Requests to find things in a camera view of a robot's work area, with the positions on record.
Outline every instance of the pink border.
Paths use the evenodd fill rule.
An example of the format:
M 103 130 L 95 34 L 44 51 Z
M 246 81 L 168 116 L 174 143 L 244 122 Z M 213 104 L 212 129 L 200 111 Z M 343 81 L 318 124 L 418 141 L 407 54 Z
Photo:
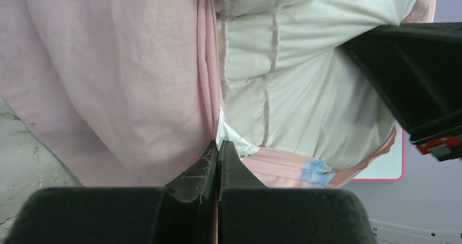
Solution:
M 401 176 L 397 179 L 352 179 L 352 181 L 398 181 L 400 180 L 403 175 L 404 175 L 404 157 L 405 157 L 405 145 L 406 145 L 406 135 L 404 133 L 404 130 L 402 130 L 403 133 L 403 141 L 402 141 L 402 157 L 401 157 Z

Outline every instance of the pink fabric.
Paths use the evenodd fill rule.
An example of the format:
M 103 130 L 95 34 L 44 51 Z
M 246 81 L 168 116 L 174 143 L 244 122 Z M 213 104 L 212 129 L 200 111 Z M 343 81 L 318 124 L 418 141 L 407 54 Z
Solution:
M 0 18 L 0 95 L 85 186 L 164 185 L 215 138 L 212 0 L 0 0 Z
M 418 0 L 403 22 L 433 22 L 436 0 Z

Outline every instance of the red object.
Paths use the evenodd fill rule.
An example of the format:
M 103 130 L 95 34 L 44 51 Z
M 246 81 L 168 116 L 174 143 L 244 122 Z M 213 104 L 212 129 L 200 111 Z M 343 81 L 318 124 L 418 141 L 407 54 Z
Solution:
M 460 141 L 454 136 L 444 136 L 439 139 L 434 139 L 433 141 L 425 142 L 419 144 L 417 149 L 423 154 L 429 154 L 430 151 L 428 149 L 436 147 L 438 145 L 445 144 L 449 148 L 454 148 L 460 145 Z

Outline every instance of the pink trim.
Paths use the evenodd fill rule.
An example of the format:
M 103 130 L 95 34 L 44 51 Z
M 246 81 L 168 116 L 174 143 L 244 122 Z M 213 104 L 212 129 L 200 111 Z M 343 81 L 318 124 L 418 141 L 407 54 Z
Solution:
M 403 132 L 403 141 L 402 141 L 402 157 L 401 157 L 401 176 L 396 179 L 352 179 L 352 181 L 398 181 L 403 178 L 404 176 L 404 158 L 406 156 L 406 151 L 405 151 L 405 145 L 406 145 L 406 135 Z
M 369 157 L 364 159 L 357 165 L 346 169 L 338 170 L 336 175 L 331 181 L 326 184 L 328 187 L 341 187 L 352 178 L 357 176 L 359 172 L 364 170 L 374 159 L 378 156 L 387 153 L 390 147 L 394 144 L 394 140 L 397 134 L 397 129 L 394 128 L 388 137 L 388 139 Z M 261 175 L 285 178 L 289 180 L 300 181 L 300 175 L 302 172 L 303 164 L 309 160 L 307 157 L 303 157 L 300 154 L 290 153 L 282 150 L 262 148 L 256 154 L 242 159 L 242 162 L 247 168 L 254 174 L 258 173 Z

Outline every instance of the stitching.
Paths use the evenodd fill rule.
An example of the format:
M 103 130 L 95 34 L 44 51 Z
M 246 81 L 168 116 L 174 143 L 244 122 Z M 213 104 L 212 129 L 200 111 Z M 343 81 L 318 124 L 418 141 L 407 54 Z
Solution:
M 284 0 L 272 0 L 273 5 L 275 5 L 275 8 L 272 12 L 272 31 L 273 31 L 273 37 L 272 37 L 272 50 L 271 50 L 271 68 L 269 73 L 275 72 L 276 71 L 276 63 L 278 59 L 278 52 L 279 52 L 279 22 L 278 22 L 278 15 L 281 12 L 281 9 L 284 4 Z M 264 105 L 264 112 L 265 112 L 265 132 L 263 136 L 263 142 L 262 146 L 266 146 L 268 144 L 268 139 L 269 139 L 269 132 L 270 132 L 270 98 L 269 98 L 269 85 L 268 85 L 268 79 L 269 76 L 266 74 L 263 76 L 263 82 L 265 83 L 266 89 L 265 89 L 265 105 Z
M 314 182 L 311 182 L 311 181 L 304 181 L 304 180 L 300 180 L 300 179 L 293 179 L 293 178 L 289 178 L 289 177 L 285 177 L 285 176 L 280 176 L 280 175 L 274 175 L 274 174 L 267 174 L 267 173 L 264 173 L 264 172 L 254 172 L 251 170 L 251 172 L 253 174 L 261 174 L 261 175 L 266 175 L 266 176 L 271 176 L 271 177 L 276 177 L 276 178 L 281 178 L 281 179 L 287 179 L 287 180 L 294 180 L 294 181 L 299 181 L 299 182 L 302 182 L 302 183 L 305 183 L 307 184 L 308 186 L 313 186 L 313 188 L 317 187 L 317 186 L 325 186 L 325 187 L 333 187 L 333 188 L 336 188 L 336 186 L 332 186 L 329 184 L 329 182 L 332 180 L 332 178 L 329 180 L 329 182 L 327 183 L 320 183 L 320 184 L 317 184 L 317 183 L 314 183 Z
M 224 49 L 224 59 L 223 59 L 223 87 L 221 92 L 223 101 L 226 102 L 226 99 L 228 97 L 228 78 L 227 78 L 227 71 L 228 71 L 228 51 L 229 51 L 229 42 L 228 42 L 228 19 L 222 18 L 222 23 L 223 23 L 223 49 Z
M 257 161 L 257 162 L 262 162 L 262 163 L 268 163 L 268 164 L 271 164 L 271 165 L 279 165 L 279 166 L 282 166 L 282 167 L 296 168 L 296 169 L 300 169 L 300 170 L 303 169 L 303 167 L 300 167 L 300 166 L 292 166 L 292 165 L 287 165 L 287 164 L 279 164 L 279 163 L 275 163 L 275 162 L 259 160 L 259 159 L 253 158 L 252 156 L 248 156 L 248 157 L 246 157 L 246 158 L 250 158 L 252 161 Z
M 233 2 L 232 0 L 223 0 L 223 1 L 224 1 L 223 16 L 228 17 L 231 15 L 231 11 L 233 10 Z

